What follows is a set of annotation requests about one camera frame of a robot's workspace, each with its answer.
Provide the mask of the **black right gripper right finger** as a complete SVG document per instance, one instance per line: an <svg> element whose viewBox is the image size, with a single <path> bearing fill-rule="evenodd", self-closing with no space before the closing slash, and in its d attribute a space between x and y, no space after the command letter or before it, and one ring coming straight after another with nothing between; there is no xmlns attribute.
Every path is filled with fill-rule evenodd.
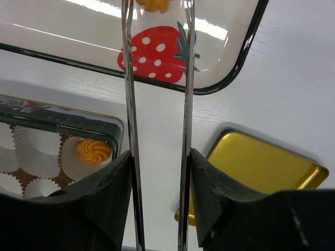
<svg viewBox="0 0 335 251"><path fill-rule="evenodd" d="M191 191L203 250L334 250L334 190L256 191L191 150Z"/></svg>

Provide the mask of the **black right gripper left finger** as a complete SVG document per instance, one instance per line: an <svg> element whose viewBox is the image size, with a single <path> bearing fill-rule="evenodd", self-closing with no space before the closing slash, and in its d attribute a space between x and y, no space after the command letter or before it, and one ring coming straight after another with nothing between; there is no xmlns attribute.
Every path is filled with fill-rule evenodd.
<svg viewBox="0 0 335 251"><path fill-rule="evenodd" d="M130 153L47 197L1 195L1 250L121 250Z"/></svg>

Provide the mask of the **swirl cookie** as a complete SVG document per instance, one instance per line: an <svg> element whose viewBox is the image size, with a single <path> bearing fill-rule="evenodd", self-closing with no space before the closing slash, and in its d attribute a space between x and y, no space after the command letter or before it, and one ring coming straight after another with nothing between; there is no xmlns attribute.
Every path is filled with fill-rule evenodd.
<svg viewBox="0 0 335 251"><path fill-rule="evenodd" d="M81 140L77 142L79 157L91 165L100 165L107 161L112 154L109 144L94 140Z"/></svg>

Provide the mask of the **metal tongs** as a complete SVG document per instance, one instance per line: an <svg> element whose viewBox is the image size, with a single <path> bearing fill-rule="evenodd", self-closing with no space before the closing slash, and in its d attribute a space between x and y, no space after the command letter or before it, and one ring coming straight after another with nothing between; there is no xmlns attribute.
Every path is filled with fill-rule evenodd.
<svg viewBox="0 0 335 251"><path fill-rule="evenodd" d="M188 249L188 214L191 182L191 142L192 142L192 112L194 91L195 62L195 2L186 1L186 21L188 34L186 40L186 83L183 121L183 144L180 177L179 222L177 245L178 250ZM131 176L133 209L136 231L136 249L145 249L142 190L140 176L140 156L138 145L136 99L131 50L131 25L133 16L133 1L121 2L121 27L123 41L123 62L126 88L127 120L129 147L131 153Z"/></svg>

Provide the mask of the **flower cookie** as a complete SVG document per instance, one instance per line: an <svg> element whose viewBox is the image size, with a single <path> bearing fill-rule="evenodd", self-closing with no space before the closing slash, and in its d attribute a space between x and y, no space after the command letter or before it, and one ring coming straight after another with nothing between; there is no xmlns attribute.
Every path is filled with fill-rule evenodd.
<svg viewBox="0 0 335 251"><path fill-rule="evenodd" d="M136 0L139 5L144 6L144 9L148 12L165 13L168 9L170 0Z"/></svg>

